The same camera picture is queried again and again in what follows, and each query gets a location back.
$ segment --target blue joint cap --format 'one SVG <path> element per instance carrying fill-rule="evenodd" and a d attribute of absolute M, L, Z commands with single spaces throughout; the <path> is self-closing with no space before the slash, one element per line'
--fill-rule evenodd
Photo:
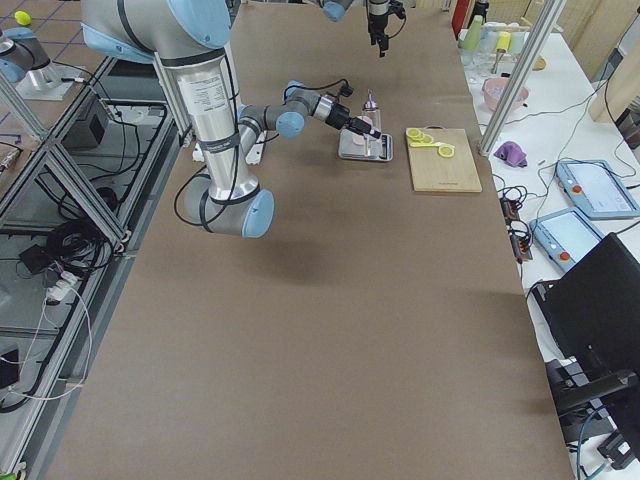
<path fill-rule="evenodd" d="M 231 37 L 231 17 L 226 2 L 216 0 L 166 0 L 176 21 L 191 38 L 208 48 L 223 48 Z"/>
<path fill-rule="evenodd" d="M 291 92 L 293 92 L 295 90 L 295 88 L 293 87 L 304 87 L 304 83 L 302 82 L 298 82 L 297 80 L 291 80 L 289 83 L 287 83 L 287 88 L 284 89 L 284 99 L 285 101 L 287 100 L 287 98 L 289 98 L 291 96 Z"/>
<path fill-rule="evenodd" d="M 285 138 L 296 138 L 304 129 L 304 117 L 298 112 L 285 112 L 276 120 L 276 130 Z"/>
<path fill-rule="evenodd" d="M 105 35 L 89 25 L 85 25 L 84 23 L 81 25 L 84 43 L 92 50 L 109 57 L 116 57 L 133 63 L 153 63 L 153 55 L 150 53 L 143 52 L 116 38 Z"/>
<path fill-rule="evenodd" d="M 249 206 L 249 211 L 242 225 L 244 238 L 260 238 L 271 226 L 275 202 L 273 193 L 269 190 L 260 190 Z"/>
<path fill-rule="evenodd" d="M 336 2 L 325 3 L 324 7 L 322 7 L 322 10 L 324 11 L 326 17 L 332 22 L 339 22 L 340 20 L 342 20 L 342 17 L 344 17 L 344 14 L 346 12 L 345 8 Z"/>

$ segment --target table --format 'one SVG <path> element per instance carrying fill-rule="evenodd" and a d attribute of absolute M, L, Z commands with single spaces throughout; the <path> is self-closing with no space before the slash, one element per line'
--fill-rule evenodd
<path fill-rule="evenodd" d="M 545 187 L 537 172 L 540 168 L 552 166 L 558 158 L 575 158 L 580 160 L 605 159 L 612 169 L 620 175 L 630 175 L 623 183 L 635 185 L 640 183 L 640 175 L 632 175 L 634 169 L 640 172 L 640 166 L 613 123 L 596 123 L 591 120 L 587 108 L 594 99 L 594 89 L 589 83 L 573 54 L 560 34 L 552 34 L 542 52 L 547 67 L 530 74 L 526 86 L 531 95 L 527 107 L 514 111 L 502 131 L 494 151 L 505 141 L 515 141 L 527 153 L 529 165 L 525 168 L 510 167 L 505 162 L 491 155 L 488 158 L 496 178 L 496 188 L 524 185 L 529 192 L 543 194 Z M 482 95 L 483 78 L 473 68 L 466 71 L 469 91 L 473 95 L 474 108 L 480 127 L 490 119 L 491 112 L 484 104 Z M 538 112 L 560 112 L 536 115 Z M 549 184 L 553 168 L 540 173 L 542 179 Z M 632 196 L 640 200 L 640 192 L 631 190 Z M 529 198 L 520 211 L 521 217 L 529 222 L 537 216 L 546 215 L 572 206 L 567 195 L 553 181 L 550 184 L 548 197 L 542 200 Z M 603 232 L 619 231 L 635 220 L 595 221 Z M 640 259 L 640 227 L 620 235 L 627 248 Z M 525 291 L 539 280 L 554 280 L 562 276 L 562 271 L 547 256 L 546 252 L 535 243 L 532 246 L 533 261 L 526 262 L 522 270 L 522 285 Z M 549 328 L 533 298 L 529 299 L 529 309 L 536 327 L 540 350 L 545 361 L 562 358 Z M 593 472 L 601 463 L 602 457 L 595 447 L 606 436 L 595 437 L 585 444 L 582 463 L 587 471 Z M 635 479 L 640 477 L 640 463 L 635 461 L 627 469 L 619 472 L 605 471 L 602 479 Z"/>
<path fill-rule="evenodd" d="M 178 223 L 179 159 L 49 479 L 571 478 L 489 165 L 482 194 L 411 190 L 406 126 L 479 140 L 450 20 L 411 10 L 380 60 L 363 17 L 243 5 L 241 94 L 372 88 L 394 160 L 340 160 L 318 122 L 268 144 L 247 241 Z"/>

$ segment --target plastic container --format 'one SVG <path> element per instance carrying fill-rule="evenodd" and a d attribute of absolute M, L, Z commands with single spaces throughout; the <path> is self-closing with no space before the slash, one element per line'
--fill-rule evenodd
<path fill-rule="evenodd" d="M 495 111 L 498 106 L 498 101 L 502 94 L 504 93 L 504 89 L 507 87 L 507 83 L 509 82 L 508 78 L 504 77 L 496 77 L 489 78 L 484 82 L 482 86 L 482 93 L 484 95 L 484 102 L 487 104 L 487 107 L 492 112 Z M 511 110 L 515 110 L 516 108 L 520 108 L 524 105 L 524 102 L 529 98 L 529 90 L 525 87 L 522 87 L 520 90 L 520 94 L 516 98 L 516 101 L 513 102 L 513 106 Z"/>
<path fill-rule="evenodd" d="M 482 17 L 480 15 L 476 15 L 473 17 L 473 22 L 467 31 L 467 34 L 464 36 L 464 40 L 462 40 L 462 49 L 468 52 L 475 51 L 478 48 L 478 43 L 480 43 L 480 35 L 482 33 Z"/>

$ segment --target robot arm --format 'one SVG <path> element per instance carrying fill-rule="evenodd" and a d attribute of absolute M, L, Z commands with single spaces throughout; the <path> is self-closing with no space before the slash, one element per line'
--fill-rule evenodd
<path fill-rule="evenodd" d="M 389 50 L 389 35 L 385 29 L 389 24 L 389 16 L 395 15 L 401 20 L 406 19 L 402 2 L 397 0 L 365 0 L 367 6 L 367 22 L 371 45 L 378 44 L 380 56 L 384 57 Z"/>
<path fill-rule="evenodd" d="M 60 76 L 35 34 L 25 27 L 0 29 L 0 71 L 10 83 L 29 76 L 36 90 L 60 85 Z"/>
<path fill-rule="evenodd" d="M 191 223 L 206 231 L 243 237 L 267 232 L 273 195 L 260 188 L 245 162 L 261 131 L 293 137 L 312 116 L 335 128 L 380 135 L 349 117 L 335 99 L 301 85 L 287 88 L 291 95 L 284 105 L 246 107 L 238 122 L 222 73 L 224 63 L 233 81 L 225 53 L 231 21 L 224 0 L 82 0 L 81 5 L 89 47 L 137 63 L 153 63 L 157 54 L 171 70 L 207 168 L 189 184 L 185 208 Z"/>

